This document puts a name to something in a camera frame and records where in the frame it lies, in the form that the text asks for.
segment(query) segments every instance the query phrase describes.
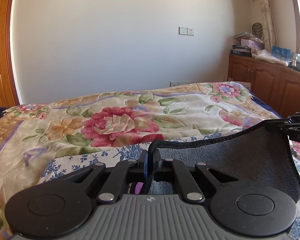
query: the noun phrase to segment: round black joint cover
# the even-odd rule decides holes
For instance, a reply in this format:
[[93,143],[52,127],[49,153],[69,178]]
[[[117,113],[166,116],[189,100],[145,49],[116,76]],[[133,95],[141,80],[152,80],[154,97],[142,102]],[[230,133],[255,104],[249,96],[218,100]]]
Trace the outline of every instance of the round black joint cover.
[[90,216],[92,204],[79,184],[43,183],[13,195],[5,217],[14,233],[34,239],[53,239],[80,227]]
[[250,237],[286,232],[297,216],[290,196],[252,181],[229,182],[218,188],[209,210],[222,227]]

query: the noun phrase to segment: cabinet top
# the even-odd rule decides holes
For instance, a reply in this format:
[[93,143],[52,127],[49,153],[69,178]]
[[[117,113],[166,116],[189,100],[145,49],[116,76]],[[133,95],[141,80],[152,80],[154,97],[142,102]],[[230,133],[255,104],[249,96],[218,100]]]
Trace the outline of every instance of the cabinet top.
[[290,68],[287,68],[281,64],[275,64],[275,63],[266,62],[266,61],[259,60],[259,59],[254,59],[252,57],[237,56],[237,55],[233,55],[233,54],[229,54],[229,60],[230,59],[240,59],[240,60],[251,61],[252,63],[255,63],[255,64],[261,64],[261,65],[266,65],[266,66],[269,66],[272,68],[280,69],[284,72],[287,72],[289,74],[300,77],[300,72],[290,69]]

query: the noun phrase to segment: bed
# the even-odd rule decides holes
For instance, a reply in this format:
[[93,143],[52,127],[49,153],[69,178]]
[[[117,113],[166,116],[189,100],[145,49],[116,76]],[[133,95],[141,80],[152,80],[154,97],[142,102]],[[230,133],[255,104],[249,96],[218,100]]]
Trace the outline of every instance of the bed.
[[[9,108],[0,119],[0,239],[11,236],[4,207],[16,192],[96,162],[136,158],[156,139],[226,136],[265,119],[270,107],[234,82],[94,94]],[[300,174],[300,143],[291,142]],[[298,217],[290,235],[300,239]]]

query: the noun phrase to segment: beige curtain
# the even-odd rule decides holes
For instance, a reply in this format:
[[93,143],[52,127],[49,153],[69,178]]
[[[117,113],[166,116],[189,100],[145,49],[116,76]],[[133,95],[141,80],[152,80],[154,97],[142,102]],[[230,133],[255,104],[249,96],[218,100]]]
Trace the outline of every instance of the beige curtain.
[[259,0],[261,12],[263,14],[263,41],[265,49],[271,51],[272,46],[277,45],[277,38],[270,10],[270,0]]

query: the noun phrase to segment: gray ribbed panel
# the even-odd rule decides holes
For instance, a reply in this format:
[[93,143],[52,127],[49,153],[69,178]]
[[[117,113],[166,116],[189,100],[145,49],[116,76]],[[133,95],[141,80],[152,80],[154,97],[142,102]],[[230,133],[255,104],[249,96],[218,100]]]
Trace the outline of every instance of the gray ribbed panel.
[[[216,225],[199,205],[178,195],[124,195],[112,205],[98,207],[93,217],[60,240],[243,240]],[[287,234],[263,240],[290,240]],[[13,240],[25,240],[16,235]]]

